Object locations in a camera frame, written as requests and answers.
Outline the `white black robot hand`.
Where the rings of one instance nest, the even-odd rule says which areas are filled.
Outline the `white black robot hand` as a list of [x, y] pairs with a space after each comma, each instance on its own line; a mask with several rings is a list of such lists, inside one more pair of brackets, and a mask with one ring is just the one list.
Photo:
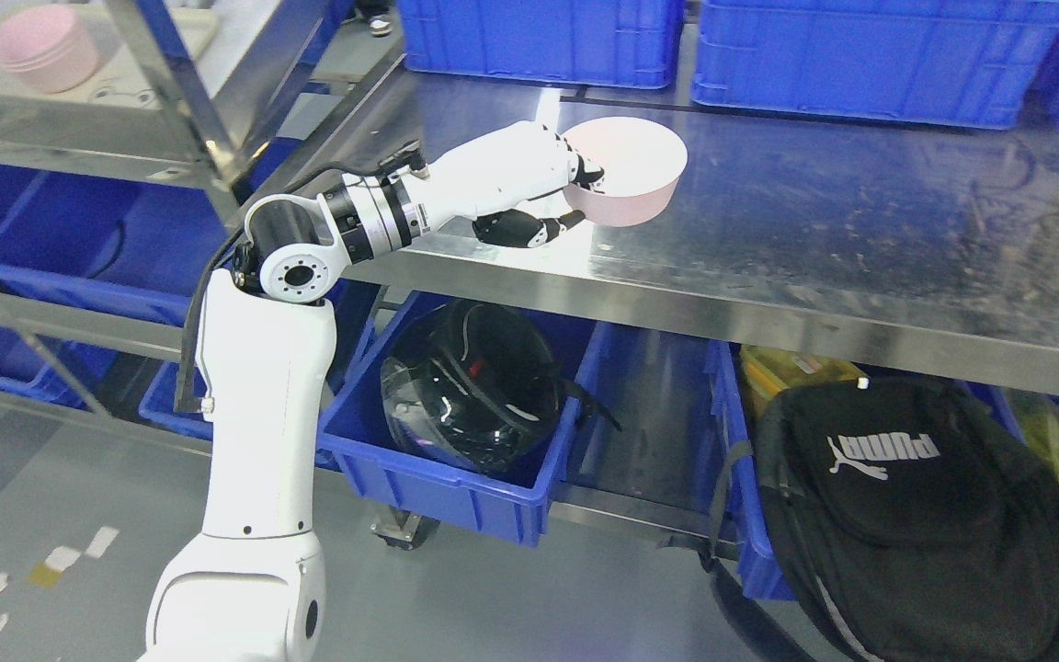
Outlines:
[[545, 124], [522, 120], [463, 143], [430, 163], [424, 176], [399, 177], [424, 234], [467, 219], [475, 239], [534, 248], [585, 219], [567, 205], [567, 186], [602, 187], [605, 169]]

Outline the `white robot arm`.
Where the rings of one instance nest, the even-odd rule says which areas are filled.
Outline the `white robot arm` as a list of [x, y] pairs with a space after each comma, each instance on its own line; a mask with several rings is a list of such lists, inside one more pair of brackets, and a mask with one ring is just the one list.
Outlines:
[[349, 265], [428, 230], [403, 191], [425, 165], [345, 168], [249, 207], [189, 306], [176, 409], [213, 425], [201, 532], [165, 567], [144, 661], [310, 661], [326, 563], [313, 531], [315, 441]]

